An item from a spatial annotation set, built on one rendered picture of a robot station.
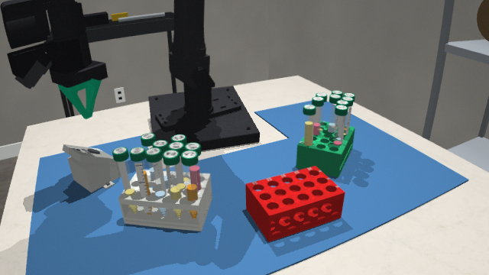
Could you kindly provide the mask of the red tube rack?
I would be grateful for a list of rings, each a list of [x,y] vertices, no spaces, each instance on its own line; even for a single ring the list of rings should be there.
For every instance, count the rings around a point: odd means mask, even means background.
[[[345,192],[316,166],[245,187],[246,209],[268,242],[342,217]]]

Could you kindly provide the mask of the blue bench mat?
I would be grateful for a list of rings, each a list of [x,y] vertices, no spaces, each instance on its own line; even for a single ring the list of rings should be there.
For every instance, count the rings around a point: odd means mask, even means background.
[[[78,184],[66,152],[41,157],[25,275],[270,275],[378,228],[469,181],[351,114],[354,144],[339,177],[342,217],[268,242],[246,209],[246,183],[296,168],[300,102],[254,112],[287,137],[199,160],[212,201],[202,231],[125,224],[114,186]]]

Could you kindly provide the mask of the white test tube rack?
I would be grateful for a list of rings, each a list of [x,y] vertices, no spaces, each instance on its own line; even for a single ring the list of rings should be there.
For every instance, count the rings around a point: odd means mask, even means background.
[[[181,190],[182,197],[178,200],[170,198],[169,188],[166,189],[167,193],[164,198],[157,199],[149,170],[147,170],[147,178],[149,187],[153,187],[150,188],[151,194],[148,197],[141,197],[137,175],[135,174],[132,177],[135,194],[126,196],[125,191],[123,191],[118,198],[125,224],[202,231],[212,201],[210,173],[201,173],[201,181],[204,181],[201,182],[202,188],[198,191],[198,199],[195,201],[187,200],[186,188]],[[138,212],[133,213],[128,205],[138,205]],[[151,215],[144,213],[143,206],[153,207]],[[162,216],[158,208],[168,209],[166,216]],[[172,212],[172,209],[183,209],[182,217],[177,217],[175,212]],[[192,218],[189,210],[197,211],[198,216]]]

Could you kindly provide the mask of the green tube rack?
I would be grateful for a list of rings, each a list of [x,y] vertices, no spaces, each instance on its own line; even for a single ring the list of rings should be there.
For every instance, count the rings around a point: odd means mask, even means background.
[[[313,135],[312,146],[304,144],[304,137],[298,143],[296,168],[316,166],[325,175],[339,177],[353,147],[355,127],[350,126],[342,145],[337,146],[333,144],[334,133],[328,132],[329,123],[324,121],[324,125],[320,135]]]

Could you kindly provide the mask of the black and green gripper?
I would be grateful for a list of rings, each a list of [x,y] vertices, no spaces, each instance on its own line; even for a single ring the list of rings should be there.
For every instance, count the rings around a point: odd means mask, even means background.
[[[88,119],[92,117],[100,83],[102,79],[108,77],[108,74],[105,63],[92,60],[87,33],[73,36],[73,39],[77,38],[79,38],[84,68],[68,74],[58,73],[50,70],[50,68],[49,70],[52,83],[58,84],[59,89],[71,101],[81,116]],[[77,95],[81,89],[86,89],[86,109]]]

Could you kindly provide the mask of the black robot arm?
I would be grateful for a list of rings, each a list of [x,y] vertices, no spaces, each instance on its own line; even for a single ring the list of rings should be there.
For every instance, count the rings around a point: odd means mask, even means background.
[[[185,104],[155,113],[165,131],[241,109],[241,103],[230,94],[212,97],[215,83],[209,75],[210,55],[204,40],[204,4],[205,0],[174,0],[169,69],[184,83]],[[73,39],[86,31],[81,2],[10,0],[0,8],[11,49],[47,40],[50,28],[54,38],[69,39],[7,53],[12,74],[23,86],[34,87],[49,68],[63,74],[84,68],[79,38]]]

